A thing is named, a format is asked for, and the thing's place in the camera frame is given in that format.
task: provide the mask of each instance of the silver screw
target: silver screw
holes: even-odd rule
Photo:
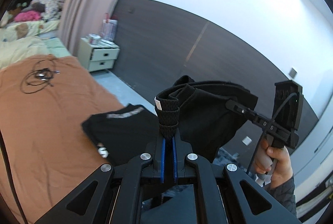
[[[230,170],[230,171],[236,171],[237,166],[235,164],[228,164],[227,169]]]
[[[110,169],[111,169],[111,165],[110,164],[103,164],[101,166],[101,171],[106,172],[106,171],[109,171]]]
[[[196,154],[188,154],[188,159],[189,160],[196,160],[198,156]]]
[[[141,157],[142,160],[148,160],[148,159],[150,159],[150,154],[149,153],[143,153],[140,157]]]

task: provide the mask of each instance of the pink pillow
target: pink pillow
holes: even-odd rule
[[[40,20],[41,14],[37,11],[28,11],[19,13],[15,18],[15,22],[21,22],[21,21],[33,21],[33,20]]]

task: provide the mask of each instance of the white nightstand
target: white nightstand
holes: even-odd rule
[[[91,45],[88,39],[81,38],[78,59],[89,72],[110,69],[118,57],[119,50],[119,46],[108,41],[101,45]]]

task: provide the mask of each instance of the human hand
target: human hand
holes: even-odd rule
[[[268,156],[278,160],[270,184],[271,189],[276,188],[288,181],[293,175],[289,152],[286,146],[284,146],[283,149],[269,147],[266,139],[261,140],[260,146],[266,151]],[[254,159],[253,167],[255,171],[260,174],[265,174],[271,170],[271,167],[265,167],[263,161],[257,157]]]

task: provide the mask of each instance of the gray wall panel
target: gray wall panel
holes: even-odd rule
[[[119,0],[114,14],[119,19],[116,43],[121,51],[113,72],[151,103],[157,93],[188,74],[196,81],[239,83],[259,97],[257,112],[272,115],[274,83],[288,78],[231,32],[209,22],[186,62],[207,20],[151,0]],[[298,131],[300,143],[317,121],[309,103],[304,101]],[[258,127],[247,122],[224,148],[231,154],[238,153],[239,162],[247,165],[260,134]],[[241,142],[245,136],[254,142],[245,146]]]

